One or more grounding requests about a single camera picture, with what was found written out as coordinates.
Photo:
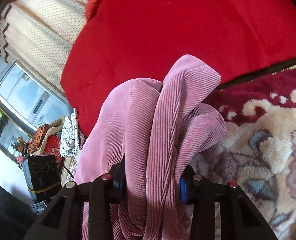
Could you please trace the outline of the red bed blanket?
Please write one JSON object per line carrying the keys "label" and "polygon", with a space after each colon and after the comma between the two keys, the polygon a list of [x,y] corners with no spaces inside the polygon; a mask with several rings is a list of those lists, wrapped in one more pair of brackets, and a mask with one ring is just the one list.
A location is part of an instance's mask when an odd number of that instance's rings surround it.
{"label": "red bed blanket", "polygon": [[163,80],[183,55],[222,82],[296,57],[291,0],[102,0],[74,42],[60,81],[89,135],[112,89]]}

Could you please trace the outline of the floral plush bed blanket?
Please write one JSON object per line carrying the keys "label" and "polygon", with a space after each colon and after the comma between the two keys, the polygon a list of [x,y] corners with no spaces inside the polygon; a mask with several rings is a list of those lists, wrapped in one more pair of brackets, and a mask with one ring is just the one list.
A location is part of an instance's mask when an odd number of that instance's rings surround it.
{"label": "floral plush bed blanket", "polygon": [[204,100],[227,132],[188,165],[210,181],[237,181],[278,239],[296,238],[296,68],[266,75]]}

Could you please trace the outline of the pink corduroy zip jacket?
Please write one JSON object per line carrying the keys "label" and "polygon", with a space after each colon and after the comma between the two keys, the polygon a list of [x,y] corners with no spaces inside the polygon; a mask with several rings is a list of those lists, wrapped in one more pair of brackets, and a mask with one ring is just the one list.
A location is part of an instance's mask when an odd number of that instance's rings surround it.
{"label": "pink corduroy zip jacket", "polygon": [[128,80],[104,101],[74,180],[91,182],[125,162],[127,195],[111,206],[115,239],[188,239],[179,180],[191,158],[227,132],[221,114],[204,103],[220,81],[213,68],[184,55],[163,81]]}

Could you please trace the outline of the orange black patterned cloth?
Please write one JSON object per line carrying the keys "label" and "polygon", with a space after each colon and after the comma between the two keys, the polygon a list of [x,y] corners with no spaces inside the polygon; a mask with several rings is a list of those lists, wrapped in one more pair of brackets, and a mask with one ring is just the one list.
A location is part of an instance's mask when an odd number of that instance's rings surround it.
{"label": "orange black patterned cloth", "polygon": [[48,124],[44,124],[37,129],[36,133],[32,138],[32,141],[28,143],[28,147],[27,147],[28,154],[32,154],[36,152],[38,148],[40,148],[44,140],[44,137],[47,133],[48,127],[49,127]]}

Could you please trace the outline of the beige dotted curtain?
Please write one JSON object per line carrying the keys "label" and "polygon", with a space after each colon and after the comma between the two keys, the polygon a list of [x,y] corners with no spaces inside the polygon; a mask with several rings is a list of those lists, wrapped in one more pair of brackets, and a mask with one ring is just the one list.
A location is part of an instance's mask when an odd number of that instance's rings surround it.
{"label": "beige dotted curtain", "polygon": [[11,0],[0,14],[0,57],[19,61],[56,96],[71,48],[86,24],[87,0]]}

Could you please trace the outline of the white black patterned folded cloth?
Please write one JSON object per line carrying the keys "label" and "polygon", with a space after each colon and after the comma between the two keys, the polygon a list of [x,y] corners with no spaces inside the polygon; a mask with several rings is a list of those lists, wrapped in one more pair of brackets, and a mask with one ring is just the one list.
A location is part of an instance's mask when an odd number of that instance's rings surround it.
{"label": "white black patterned folded cloth", "polygon": [[64,118],[60,136],[60,156],[73,157],[85,143],[85,136],[79,130],[78,113],[74,107],[73,112]]}

